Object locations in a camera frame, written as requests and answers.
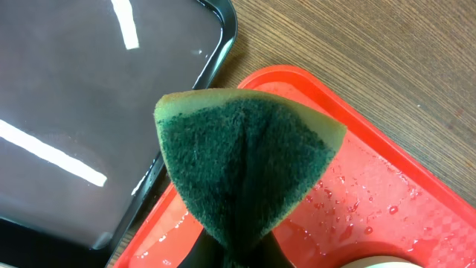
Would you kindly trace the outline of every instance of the green scouring pad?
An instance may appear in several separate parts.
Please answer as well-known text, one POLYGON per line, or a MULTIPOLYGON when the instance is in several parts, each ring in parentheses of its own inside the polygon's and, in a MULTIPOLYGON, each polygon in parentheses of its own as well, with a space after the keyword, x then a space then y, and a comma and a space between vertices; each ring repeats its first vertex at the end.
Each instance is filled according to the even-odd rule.
POLYGON ((346 132, 299 103, 244 89, 165 95, 155 122, 187 209, 237 260, 304 198, 346 132))

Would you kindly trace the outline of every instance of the scrubbing pad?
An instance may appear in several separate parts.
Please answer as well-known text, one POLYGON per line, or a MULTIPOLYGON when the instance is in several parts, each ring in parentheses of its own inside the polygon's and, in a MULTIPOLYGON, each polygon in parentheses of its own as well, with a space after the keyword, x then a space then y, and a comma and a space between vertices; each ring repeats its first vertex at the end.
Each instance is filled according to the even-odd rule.
POLYGON ((244 89, 165 95, 155 122, 185 205, 237 259, 303 199, 346 131, 299 103, 244 89))

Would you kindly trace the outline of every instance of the green sponge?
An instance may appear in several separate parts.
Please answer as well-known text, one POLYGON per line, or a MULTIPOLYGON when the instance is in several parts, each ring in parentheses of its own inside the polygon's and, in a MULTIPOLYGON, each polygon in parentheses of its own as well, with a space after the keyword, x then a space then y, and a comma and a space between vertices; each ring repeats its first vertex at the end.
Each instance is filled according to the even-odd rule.
POLYGON ((185 205, 236 259, 304 198, 346 132, 299 103, 244 89, 165 95, 155 122, 185 205))

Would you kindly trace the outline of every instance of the red plastic tray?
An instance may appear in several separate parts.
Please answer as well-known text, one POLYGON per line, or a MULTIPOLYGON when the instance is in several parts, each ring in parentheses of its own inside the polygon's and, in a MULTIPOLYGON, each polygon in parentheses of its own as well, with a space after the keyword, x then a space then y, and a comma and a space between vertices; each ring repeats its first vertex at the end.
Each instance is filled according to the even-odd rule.
MULTIPOLYGON (((238 87, 281 95, 348 127, 322 179, 274 230, 296 267, 338 267, 373 255, 476 267, 476 211, 317 78, 272 66, 238 87)), ((201 230, 170 185, 115 267, 176 267, 201 230)))

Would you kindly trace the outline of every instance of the tabletop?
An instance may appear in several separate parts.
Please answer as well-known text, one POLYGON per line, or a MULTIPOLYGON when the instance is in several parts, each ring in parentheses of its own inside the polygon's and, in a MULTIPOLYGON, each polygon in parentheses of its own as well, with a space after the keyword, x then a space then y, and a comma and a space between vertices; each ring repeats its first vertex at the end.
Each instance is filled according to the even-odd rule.
POLYGON ((238 37, 213 87, 270 65, 304 68, 476 207, 476 2, 233 4, 238 37))

